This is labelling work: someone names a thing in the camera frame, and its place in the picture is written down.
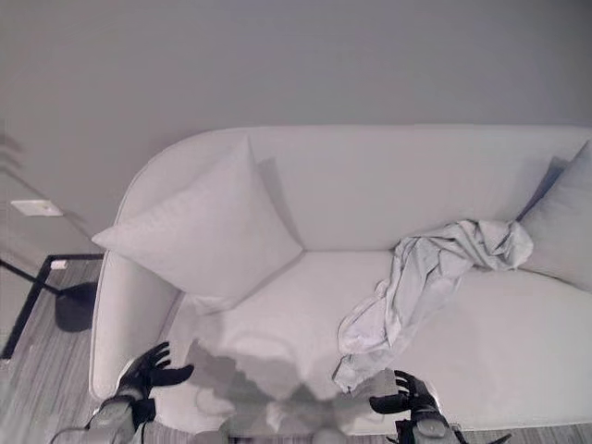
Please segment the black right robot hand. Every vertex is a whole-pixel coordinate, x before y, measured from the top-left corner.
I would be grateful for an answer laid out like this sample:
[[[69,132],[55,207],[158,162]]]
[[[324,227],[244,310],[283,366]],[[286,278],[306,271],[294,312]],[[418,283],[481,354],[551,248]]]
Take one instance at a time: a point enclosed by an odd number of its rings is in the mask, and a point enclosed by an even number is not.
[[[387,396],[370,397],[369,404],[374,412],[381,414],[407,411],[439,412],[438,403],[423,380],[401,370],[395,370],[394,375],[399,391]]]

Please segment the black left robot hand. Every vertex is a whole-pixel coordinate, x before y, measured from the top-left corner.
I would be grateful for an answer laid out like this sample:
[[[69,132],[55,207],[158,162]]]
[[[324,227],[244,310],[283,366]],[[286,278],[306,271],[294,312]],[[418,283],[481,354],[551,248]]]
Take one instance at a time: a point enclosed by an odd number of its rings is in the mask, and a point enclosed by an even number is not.
[[[187,381],[194,365],[171,367],[169,354],[170,343],[164,341],[132,361],[118,380],[116,395],[144,400],[154,387],[172,387]]]

